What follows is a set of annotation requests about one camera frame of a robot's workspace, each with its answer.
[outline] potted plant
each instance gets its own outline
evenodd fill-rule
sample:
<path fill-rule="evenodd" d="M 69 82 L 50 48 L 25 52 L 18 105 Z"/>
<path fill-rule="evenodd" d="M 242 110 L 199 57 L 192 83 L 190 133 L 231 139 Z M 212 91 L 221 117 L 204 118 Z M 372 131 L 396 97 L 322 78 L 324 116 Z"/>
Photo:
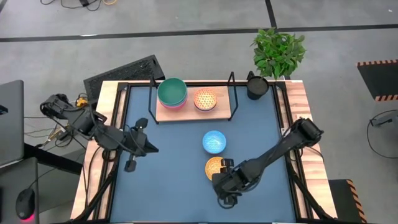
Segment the potted plant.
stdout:
<path fill-rule="evenodd" d="M 259 30 L 251 46 L 255 45 L 254 63 L 260 76 L 249 73 L 248 97 L 258 100 L 268 90 L 265 77 L 274 77 L 275 80 L 282 75 L 288 77 L 301 63 L 305 49 L 302 46 L 304 36 L 296 38 L 295 35 L 281 34 L 275 28 L 268 31 Z"/>

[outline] pink bowl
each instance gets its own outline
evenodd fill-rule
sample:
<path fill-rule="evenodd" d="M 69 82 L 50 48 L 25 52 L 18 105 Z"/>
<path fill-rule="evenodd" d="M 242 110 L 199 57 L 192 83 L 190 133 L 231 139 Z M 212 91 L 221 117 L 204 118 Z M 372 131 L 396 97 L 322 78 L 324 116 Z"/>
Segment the pink bowl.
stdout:
<path fill-rule="evenodd" d="M 182 102 L 182 104 L 180 104 L 180 105 L 178 105 L 178 106 L 167 106 L 167 105 L 163 104 L 163 103 L 160 101 L 160 104 L 162 104 L 162 106 L 164 106 L 165 108 L 170 109 L 170 110 L 179 110 L 179 109 L 183 108 L 184 105 L 185 105 L 186 103 L 187 103 L 187 97 L 186 97 L 185 100 Z"/>

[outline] orange patterned bowl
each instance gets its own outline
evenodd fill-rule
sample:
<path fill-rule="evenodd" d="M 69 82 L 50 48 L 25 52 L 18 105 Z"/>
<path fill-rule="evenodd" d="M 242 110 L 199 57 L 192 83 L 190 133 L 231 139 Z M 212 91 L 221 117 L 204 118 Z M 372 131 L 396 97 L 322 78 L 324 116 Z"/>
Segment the orange patterned bowl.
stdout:
<path fill-rule="evenodd" d="M 222 168 L 222 166 L 221 166 L 222 159 L 223 159 L 222 157 L 216 156 L 207 161 L 206 166 L 205 166 L 205 172 L 206 172 L 206 176 L 207 176 L 207 178 L 209 178 L 209 180 L 211 180 L 211 176 L 213 174 L 220 173 L 220 168 Z"/>
<path fill-rule="evenodd" d="M 217 96 L 213 90 L 201 88 L 196 91 L 195 96 L 193 96 L 193 102 L 199 110 L 209 111 L 216 106 Z"/>

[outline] blue bowl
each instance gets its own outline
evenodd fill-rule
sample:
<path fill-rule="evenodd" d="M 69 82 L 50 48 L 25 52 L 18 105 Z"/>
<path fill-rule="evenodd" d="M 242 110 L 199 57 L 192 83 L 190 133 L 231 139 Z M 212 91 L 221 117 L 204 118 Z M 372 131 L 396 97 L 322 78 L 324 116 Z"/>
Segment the blue bowl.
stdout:
<path fill-rule="evenodd" d="M 209 131 L 204 135 L 202 144 L 206 152 L 218 154 L 225 149 L 226 138 L 224 134 L 219 131 Z"/>

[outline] stacked bowls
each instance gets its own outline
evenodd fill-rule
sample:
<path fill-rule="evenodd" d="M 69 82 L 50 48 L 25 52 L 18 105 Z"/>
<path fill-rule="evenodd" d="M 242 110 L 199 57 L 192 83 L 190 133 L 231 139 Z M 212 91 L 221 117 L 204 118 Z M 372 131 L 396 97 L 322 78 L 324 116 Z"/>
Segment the stacked bowls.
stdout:
<path fill-rule="evenodd" d="M 167 109 L 179 110 L 187 102 L 187 85 L 179 78 L 168 78 L 164 80 L 157 89 L 157 97 Z"/>

